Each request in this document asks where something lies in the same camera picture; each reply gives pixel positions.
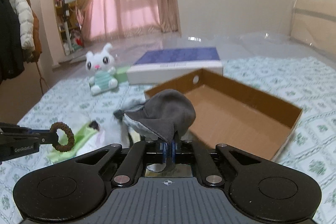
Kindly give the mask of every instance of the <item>brown hair tie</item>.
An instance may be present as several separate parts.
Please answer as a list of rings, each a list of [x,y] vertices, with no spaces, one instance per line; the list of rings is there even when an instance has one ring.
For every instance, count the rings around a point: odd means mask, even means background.
[[[61,129],[68,137],[68,143],[66,145],[61,145],[59,142],[54,143],[52,146],[59,152],[68,152],[75,145],[75,137],[71,129],[63,122],[55,122],[50,127],[50,133],[57,134],[57,129]]]

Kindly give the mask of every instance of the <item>white puffer jacket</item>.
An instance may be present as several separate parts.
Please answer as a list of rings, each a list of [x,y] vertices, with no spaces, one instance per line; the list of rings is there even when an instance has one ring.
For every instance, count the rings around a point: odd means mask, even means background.
[[[20,37],[23,50],[35,50],[33,40],[34,17],[26,0],[9,0],[14,12],[19,17]]]

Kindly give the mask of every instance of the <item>blue and white box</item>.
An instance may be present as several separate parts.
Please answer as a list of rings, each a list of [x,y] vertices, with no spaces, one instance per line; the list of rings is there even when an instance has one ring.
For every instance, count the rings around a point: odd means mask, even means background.
[[[130,84],[158,84],[206,68],[223,75],[215,47],[175,48],[146,52],[127,71]]]

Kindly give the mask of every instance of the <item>plush toy's foot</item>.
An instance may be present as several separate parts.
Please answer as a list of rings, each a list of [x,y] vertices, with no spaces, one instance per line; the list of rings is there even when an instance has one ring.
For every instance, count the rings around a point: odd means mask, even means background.
[[[109,81],[109,88],[111,89],[114,89],[116,88],[118,85],[118,80],[115,79],[115,78],[112,78],[110,81]]]
[[[93,85],[93,86],[91,87],[91,94],[92,94],[92,95],[97,95],[97,94],[99,94],[99,93],[101,93],[101,89],[100,89],[100,87],[99,87],[98,85]]]

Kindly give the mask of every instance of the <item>stuffed animal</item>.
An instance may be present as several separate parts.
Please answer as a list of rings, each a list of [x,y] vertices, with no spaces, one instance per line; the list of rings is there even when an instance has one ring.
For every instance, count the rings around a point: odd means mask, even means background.
[[[97,95],[118,86],[118,81],[113,76],[116,73],[114,58],[110,54],[112,45],[107,43],[101,52],[86,54],[86,70],[94,72],[89,78],[89,85],[92,95]]]

